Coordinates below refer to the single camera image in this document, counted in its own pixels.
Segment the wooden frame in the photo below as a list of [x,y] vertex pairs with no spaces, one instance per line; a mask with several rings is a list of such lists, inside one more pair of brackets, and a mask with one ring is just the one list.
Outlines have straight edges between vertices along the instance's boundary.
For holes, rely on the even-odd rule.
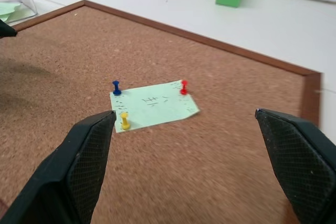
[[237,54],[252,60],[256,60],[262,62],[264,64],[271,65],[276,68],[280,68],[292,73],[299,74],[304,77],[304,87],[303,87],[303,94],[302,94],[302,101],[301,101],[301,109],[300,109],[300,116],[304,119],[307,119],[313,122],[315,125],[319,126],[320,121],[320,90],[321,90],[321,73],[315,72],[313,70],[309,70],[300,66],[292,65],[290,63],[277,60],[265,55],[258,54],[256,52],[252,52],[243,48],[239,48],[224,42],[220,42],[215,39],[210,39],[201,35],[197,35],[188,31],[184,31],[178,29],[176,27],[172,27],[169,25],[165,25],[162,23],[155,22],[153,20],[149,20],[143,17],[139,17],[130,13],[125,13],[117,9],[113,9],[107,6],[103,6],[94,2],[90,2],[87,0],[82,0],[77,3],[74,3],[69,6],[65,6],[53,12],[43,14],[39,17],[27,20],[23,23],[15,25],[14,28],[17,31],[21,31],[27,29],[31,26],[35,26],[77,8],[81,8],[83,6],[88,6],[102,12],[106,12],[112,15],[116,15],[122,18],[129,19],[131,21],[151,26],[168,33],[172,33],[187,39],[191,39],[224,51],[231,52],[233,54]]

